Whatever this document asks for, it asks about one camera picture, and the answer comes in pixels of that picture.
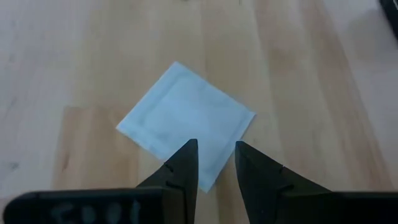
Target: blurry object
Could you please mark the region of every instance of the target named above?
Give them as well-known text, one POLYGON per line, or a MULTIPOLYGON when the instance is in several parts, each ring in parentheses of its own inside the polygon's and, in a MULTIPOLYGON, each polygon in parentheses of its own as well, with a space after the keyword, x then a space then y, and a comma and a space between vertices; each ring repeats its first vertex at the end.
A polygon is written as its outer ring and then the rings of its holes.
POLYGON ((398 39, 398 0, 380 0, 380 4, 392 31, 398 39))

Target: wooden table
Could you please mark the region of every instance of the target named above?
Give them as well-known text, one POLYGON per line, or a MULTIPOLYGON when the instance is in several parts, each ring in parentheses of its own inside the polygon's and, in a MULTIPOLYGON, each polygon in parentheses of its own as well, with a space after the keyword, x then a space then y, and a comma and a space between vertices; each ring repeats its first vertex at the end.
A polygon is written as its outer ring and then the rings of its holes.
MULTIPOLYGON (((306 178, 398 186, 398 49, 374 0, 4 0, 0 21, 0 203, 150 175, 113 127, 174 61, 255 111, 244 140, 306 178)), ((231 158, 197 223, 247 222, 231 158)))

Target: wooden surface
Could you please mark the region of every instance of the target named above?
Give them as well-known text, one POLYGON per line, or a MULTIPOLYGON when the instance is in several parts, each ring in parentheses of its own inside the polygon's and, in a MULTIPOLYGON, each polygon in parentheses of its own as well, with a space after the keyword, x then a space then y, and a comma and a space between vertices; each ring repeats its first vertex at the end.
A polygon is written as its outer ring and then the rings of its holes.
MULTIPOLYGON (((3 0, 0 21, 0 203, 150 175, 112 127, 173 61, 255 111, 244 140, 299 174, 398 186, 398 46, 376 1, 3 0)), ((197 205, 197 223, 248 222, 233 158, 197 205)))

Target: wood grain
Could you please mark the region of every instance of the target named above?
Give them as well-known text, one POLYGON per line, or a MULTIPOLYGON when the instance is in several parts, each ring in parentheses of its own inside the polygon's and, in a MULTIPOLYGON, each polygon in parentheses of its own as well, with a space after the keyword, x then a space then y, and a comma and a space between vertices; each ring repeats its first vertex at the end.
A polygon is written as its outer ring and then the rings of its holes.
MULTIPOLYGON (((255 111, 243 139, 306 178, 397 187, 377 1, 3 0, 0 21, 0 198, 148 177, 160 162, 114 127, 174 61, 255 111)), ((197 205, 197 223, 248 223, 233 157, 197 205)))

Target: light wood floor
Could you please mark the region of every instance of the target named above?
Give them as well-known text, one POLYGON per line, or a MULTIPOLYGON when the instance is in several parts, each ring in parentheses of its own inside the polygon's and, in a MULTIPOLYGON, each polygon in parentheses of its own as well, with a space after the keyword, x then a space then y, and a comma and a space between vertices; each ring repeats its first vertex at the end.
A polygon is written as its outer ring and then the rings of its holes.
MULTIPOLYGON (((398 42, 376 0, 2 0, 0 203, 145 179, 160 162, 127 139, 93 148, 174 61, 255 111, 244 140, 306 178, 398 187, 398 42)), ((197 223, 248 222, 234 172, 199 192, 197 223)))

